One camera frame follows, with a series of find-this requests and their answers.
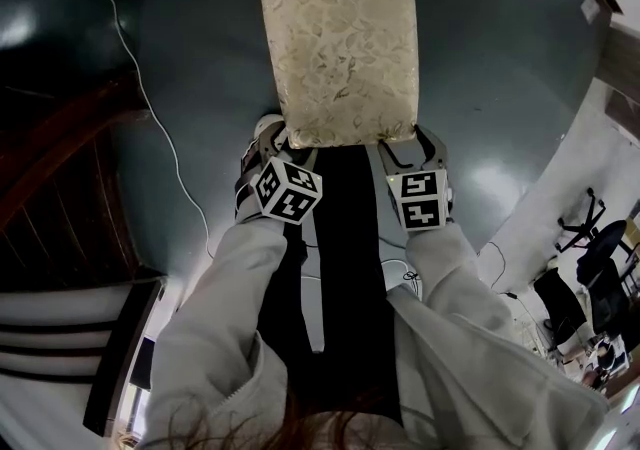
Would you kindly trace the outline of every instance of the white sticker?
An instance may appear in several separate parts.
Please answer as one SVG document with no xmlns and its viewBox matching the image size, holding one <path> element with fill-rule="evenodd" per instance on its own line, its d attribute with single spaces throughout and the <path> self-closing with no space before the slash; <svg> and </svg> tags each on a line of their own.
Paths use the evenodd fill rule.
<svg viewBox="0 0 640 450">
<path fill-rule="evenodd" d="M 596 0 L 584 0 L 580 9 L 582 9 L 582 14 L 589 25 L 593 23 L 593 20 L 596 19 L 596 16 L 598 16 L 600 12 L 600 6 Z"/>
</svg>

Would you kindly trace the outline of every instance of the black and white cube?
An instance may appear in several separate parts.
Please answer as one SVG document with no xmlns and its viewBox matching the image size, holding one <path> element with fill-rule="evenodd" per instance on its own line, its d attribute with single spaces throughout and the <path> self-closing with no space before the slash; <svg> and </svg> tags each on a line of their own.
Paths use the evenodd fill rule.
<svg viewBox="0 0 640 450">
<path fill-rule="evenodd" d="M 273 219 L 302 224 L 322 198 L 322 177 L 272 157 L 252 181 L 262 213 Z"/>
<path fill-rule="evenodd" d="M 447 171 L 416 171 L 387 176 L 405 231 L 442 228 L 449 217 Z"/>
</svg>

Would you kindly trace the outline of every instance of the jacket sleeve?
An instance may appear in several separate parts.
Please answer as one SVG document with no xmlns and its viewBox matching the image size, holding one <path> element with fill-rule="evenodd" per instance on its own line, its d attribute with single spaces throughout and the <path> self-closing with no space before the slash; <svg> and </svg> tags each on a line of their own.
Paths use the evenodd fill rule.
<svg viewBox="0 0 640 450">
<path fill-rule="evenodd" d="M 211 267 L 156 342 L 142 446 L 192 430 L 198 409 L 215 410 L 253 375 L 258 314 L 287 246 L 283 223 L 256 207 L 254 196 L 242 204 Z"/>
<path fill-rule="evenodd" d="M 511 311 L 478 278 L 476 253 L 460 226 L 449 224 L 409 239 L 407 259 L 422 280 L 422 301 L 442 315 L 458 314 L 512 339 Z"/>
</svg>

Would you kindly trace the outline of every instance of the white jacket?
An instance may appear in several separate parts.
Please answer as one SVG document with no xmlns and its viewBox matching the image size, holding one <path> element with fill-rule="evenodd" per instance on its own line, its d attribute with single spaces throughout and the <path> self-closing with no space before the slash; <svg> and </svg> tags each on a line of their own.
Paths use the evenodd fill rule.
<svg viewBox="0 0 640 450">
<path fill-rule="evenodd" d="M 241 422 L 238 437 L 259 438 L 282 422 L 287 370 L 256 327 L 287 242 L 281 222 L 249 217 L 255 212 L 255 199 L 247 199 L 213 264 L 157 341 L 141 446 L 195 427 L 200 436 L 206 428 L 206 436 L 220 438 Z M 478 279 L 476 255 L 460 228 L 413 236 L 407 259 L 424 293 L 422 302 L 405 287 L 388 295 L 396 311 L 404 431 L 382 420 L 387 443 L 584 448 L 607 401 L 511 341 L 509 309 Z"/>
</svg>

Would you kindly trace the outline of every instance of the leaf pattern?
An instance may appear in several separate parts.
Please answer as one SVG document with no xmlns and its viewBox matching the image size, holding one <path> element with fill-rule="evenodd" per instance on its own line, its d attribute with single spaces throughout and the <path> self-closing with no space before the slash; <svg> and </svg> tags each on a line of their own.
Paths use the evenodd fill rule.
<svg viewBox="0 0 640 450">
<path fill-rule="evenodd" d="M 415 0 L 262 0 L 262 7 L 293 147 L 413 138 Z"/>
</svg>

